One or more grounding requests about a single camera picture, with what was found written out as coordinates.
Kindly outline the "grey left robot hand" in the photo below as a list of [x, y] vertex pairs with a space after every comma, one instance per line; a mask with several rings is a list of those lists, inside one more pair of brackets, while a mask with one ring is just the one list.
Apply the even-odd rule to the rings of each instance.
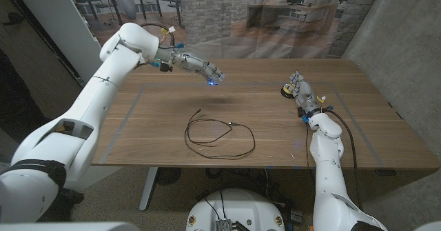
[[170, 55], [172, 66], [176, 66], [185, 72], [201, 75], [209, 85], [217, 85], [225, 79], [223, 72], [213, 63], [205, 61], [192, 54], [174, 50]]

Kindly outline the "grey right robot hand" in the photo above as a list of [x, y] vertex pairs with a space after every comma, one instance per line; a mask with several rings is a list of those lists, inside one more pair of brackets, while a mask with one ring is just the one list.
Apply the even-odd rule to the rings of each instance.
[[313, 116], [318, 112], [318, 99], [309, 82], [298, 70], [290, 76], [287, 89], [298, 107], [302, 108], [307, 115]]

